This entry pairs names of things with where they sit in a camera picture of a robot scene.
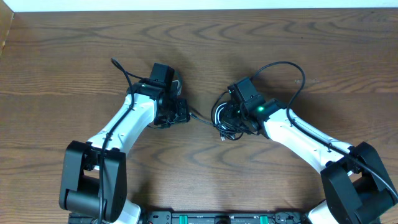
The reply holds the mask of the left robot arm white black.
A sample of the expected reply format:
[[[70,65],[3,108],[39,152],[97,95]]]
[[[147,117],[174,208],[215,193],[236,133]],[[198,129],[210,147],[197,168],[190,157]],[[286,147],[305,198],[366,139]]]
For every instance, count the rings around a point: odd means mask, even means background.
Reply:
[[[69,223],[139,223],[142,209],[127,198],[126,159],[150,124],[168,128],[189,120],[181,83],[133,84],[111,121],[86,142],[65,150],[59,206]]]

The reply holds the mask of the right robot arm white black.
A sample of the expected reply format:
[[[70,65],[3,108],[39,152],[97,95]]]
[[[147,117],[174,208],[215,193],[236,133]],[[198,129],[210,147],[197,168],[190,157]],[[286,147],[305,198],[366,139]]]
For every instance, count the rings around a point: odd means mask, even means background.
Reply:
[[[213,121],[230,139],[256,134],[280,143],[320,174],[325,200],[305,214],[307,223],[374,223],[397,205],[397,190],[375,148],[332,138],[275,99],[222,103]]]

